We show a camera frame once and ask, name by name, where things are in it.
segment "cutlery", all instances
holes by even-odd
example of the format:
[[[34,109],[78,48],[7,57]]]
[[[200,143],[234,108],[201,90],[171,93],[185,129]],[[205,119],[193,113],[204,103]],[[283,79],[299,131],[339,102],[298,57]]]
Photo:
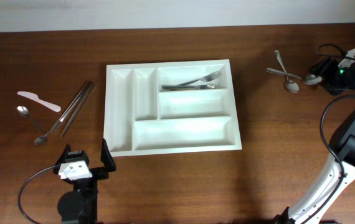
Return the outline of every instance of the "cutlery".
[[[197,78],[195,80],[191,80],[191,81],[188,81],[188,82],[184,82],[184,83],[180,83],[178,85],[188,85],[188,84],[192,84],[192,83],[195,83],[195,82],[198,82],[198,81],[202,81],[202,82],[210,82],[214,79],[216,79],[217,77],[220,76],[220,71],[216,71],[216,72],[212,72],[204,77],[201,77],[201,78]]]
[[[47,141],[47,135],[53,133],[59,127],[59,125],[64,121],[64,119],[72,111],[72,108],[74,108],[74,106],[78,103],[78,101],[83,97],[85,92],[89,89],[89,86],[92,83],[93,83],[92,81],[89,81],[89,82],[86,83],[85,86],[83,86],[83,88],[80,90],[80,92],[75,97],[75,99],[73,99],[73,101],[70,104],[70,106],[64,111],[64,113],[60,116],[60,118],[55,122],[53,127],[49,131],[47,131],[46,134],[44,134],[42,136],[39,136],[38,138],[35,139],[35,141],[34,141],[35,145],[43,144],[43,143],[45,143]]]
[[[316,85],[322,81],[322,78],[320,76],[316,76],[316,75],[312,75],[312,74],[307,75],[304,79],[304,78],[300,77],[299,75],[294,75],[294,74],[290,74],[290,73],[286,74],[282,71],[272,69],[272,68],[267,68],[266,72],[277,74],[277,75],[288,75],[289,77],[299,78],[300,80],[302,80],[303,83],[305,83],[307,85]]]
[[[29,113],[29,110],[25,106],[18,106],[17,107],[18,112],[20,113],[21,116],[28,118],[34,126],[39,129],[43,134],[45,134],[45,131],[42,129],[42,127],[32,118],[31,114]]]
[[[91,85],[89,86],[89,89],[86,91],[86,93],[84,94],[82,100],[79,102],[77,108],[75,109],[75,111],[72,113],[70,119],[68,120],[67,124],[65,125],[63,131],[61,132],[60,138],[63,138],[65,133],[67,132],[68,128],[70,127],[72,121],[75,119],[76,115],[78,114],[78,112],[80,111],[81,107],[83,106],[83,104],[85,103],[86,99],[88,98],[88,95],[90,94],[90,92],[92,92],[93,87],[95,86],[94,83],[91,83]]]
[[[164,90],[206,90],[213,89],[216,86],[214,84],[208,85],[196,85],[196,86],[187,86],[187,85],[161,85]]]
[[[291,91],[293,93],[298,93],[299,90],[300,90],[300,87],[298,86],[298,84],[296,84],[295,81],[290,80],[290,78],[288,77],[287,71],[285,70],[285,67],[284,67],[284,64],[283,64],[282,57],[280,56],[280,52],[278,50],[275,50],[275,55],[276,55],[276,58],[278,60],[278,63],[280,63],[280,65],[282,66],[284,74],[285,74],[285,77],[286,77],[286,80],[284,82],[285,88],[288,91]]]
[[[26,92],[26,91],[18,91],[17,94],[20,96],[26,97],[28,99],[31,99],[35,102],[38,102],[52,111],[59,112],[61,110],[60,106],[39,99],[38,95],[36,95],[35,93],[30,93],[30,92]]]

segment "white cutlery tray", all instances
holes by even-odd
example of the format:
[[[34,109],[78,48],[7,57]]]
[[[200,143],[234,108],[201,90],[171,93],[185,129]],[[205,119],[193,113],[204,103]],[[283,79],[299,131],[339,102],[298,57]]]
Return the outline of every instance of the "white cutlery tray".
[[[215,89],[161,89],[218,70]],[[229,60],[107,65],[104,138],[112,156],[242,149]]]

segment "wooden table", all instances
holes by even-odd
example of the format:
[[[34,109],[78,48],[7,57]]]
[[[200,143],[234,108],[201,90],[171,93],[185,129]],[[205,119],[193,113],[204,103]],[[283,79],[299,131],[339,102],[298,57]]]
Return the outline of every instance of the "wooden table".
[[[116,157],[117,171],[99,182],[98,219],[105,223],[227,223],[273,218],[292,206],[321,170],[328,152],[318,132],[324,107],[334,98],[300,83],[293,94],[280,69],[305,75],[320,57],[319,44],[355,48],[355,24],[248,26],[190,29],[89,30],[0,34],[0,223],[28,223],[17,208],[22,183],[51,166],[68,143],[101,166],[106,65],[230,59],[241,151]],[[21,96],[31,91],[65,109],[91,79],[96,87],[63,139],[61,128],[35,146],[40,134],[16,107],[28,107],[50,127],[60,115]],[[327,116],[330,137],[355,108],[338,103]],[[22,196],[26,212],[41,223],[59,223],[58,199],[72,186],[49,172]],[[355,182],[324,219],[355,223]]]

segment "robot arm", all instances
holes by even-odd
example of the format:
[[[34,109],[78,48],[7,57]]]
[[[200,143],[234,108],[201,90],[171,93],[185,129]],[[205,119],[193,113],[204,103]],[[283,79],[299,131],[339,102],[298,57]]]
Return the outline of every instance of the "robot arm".
[[[273,223],[319,223],[321,217],[340,193],[355,180],[355,111],[335,131],[331,137],[329,146],[339,160],[342,161],[345,174],[342,175],[338,162],[330,154],[320,175],[307,193],[305,193],[296,205],[291,208],[287,207],[281,215],[277,215]],[[342,184],[332,194],[341,178],[344,178]]]
[[[328,203],[314,216],[307,221],[307,224],[317,224],[320,222],[321,217],[327,211],[327,209],[338,198],[338,195],[355,180],[355,167],[343,162],[345,172],[344,184],[341,184],[339,189],[328,201]],[[319,206],[327,199],[335,186],[338,184],[338,180],[341,177],[341,168],[339,164],[334,161],[334,157],[330,154],[327,158],[327,162],[321,170],[316,181],[313,182],[309,190],[305,195],[288,210],[288,216],[296,221],[296,223],[302,223],[310,215],[312,215]]]
[[[61,179],[73,185],[73,191],[65,193],[59,200],[57,210],[64,224],[95,224],[97,221],[97,182],[108,179],[108,173],[116,171],[116,165],[102,142],[100,160],[103,167],[88,168],[89,158],[85,151],[71,151],[67,145],[57,167],[53,170]]]

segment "pink knife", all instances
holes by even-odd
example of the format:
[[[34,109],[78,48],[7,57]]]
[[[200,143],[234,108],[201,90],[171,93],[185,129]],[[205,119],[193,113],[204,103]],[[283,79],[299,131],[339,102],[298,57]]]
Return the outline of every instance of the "pink knife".
[[[26,91],[18,91],[17,94],[20,96],[24,96],[28,99],[32,99],[33,101],[36,101],[36,102],[44,105],[45,107],[47,107],[48,109],[50,109],[52,111],[59,112],[61,110],[60,106],[57,106],[53,103],[49,103],[49,102],[39,99],[38,95],[36,95],[35,93],[30,93],[30,92],[26,92]]]

